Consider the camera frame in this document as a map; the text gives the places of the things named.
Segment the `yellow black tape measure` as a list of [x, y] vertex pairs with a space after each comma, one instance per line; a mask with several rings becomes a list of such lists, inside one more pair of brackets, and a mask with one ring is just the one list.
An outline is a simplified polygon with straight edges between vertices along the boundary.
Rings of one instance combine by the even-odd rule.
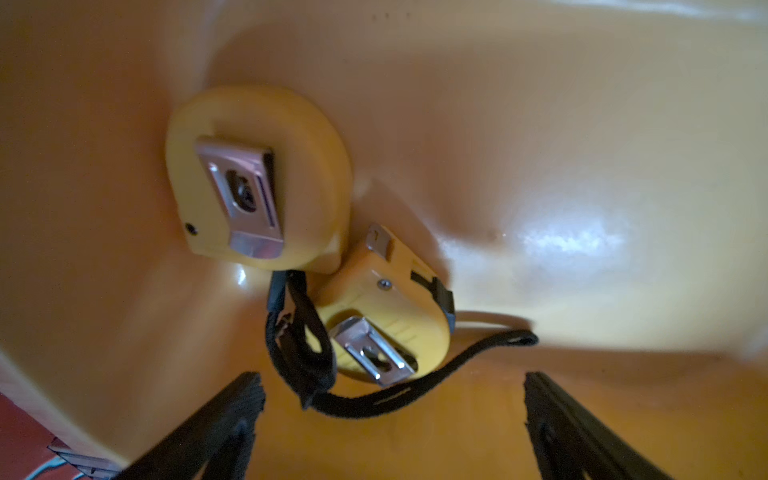
[[304, 271], [271, 276], [266, 346], [304, 410], [342, 419], [389, 414], [488, 350], [539, 342], [528, 329], [504, 327], [448, 359], [455, 331], [452, 292], [378, 224], [315, 291]]

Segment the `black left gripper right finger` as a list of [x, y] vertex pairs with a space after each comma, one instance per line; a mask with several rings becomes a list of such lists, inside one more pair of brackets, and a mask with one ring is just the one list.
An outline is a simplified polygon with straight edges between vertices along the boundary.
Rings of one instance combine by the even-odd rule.
[[524, 381], [526, 427], [543, 479], [667, 479], [542, 372]]

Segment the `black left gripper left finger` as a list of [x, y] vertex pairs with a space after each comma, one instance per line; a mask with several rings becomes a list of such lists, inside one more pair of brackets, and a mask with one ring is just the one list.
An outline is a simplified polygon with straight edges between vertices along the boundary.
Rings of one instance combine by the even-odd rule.
[[265, 406], [260, 375], [245, 372], [173, 430], [119, 479], [243, 479]]

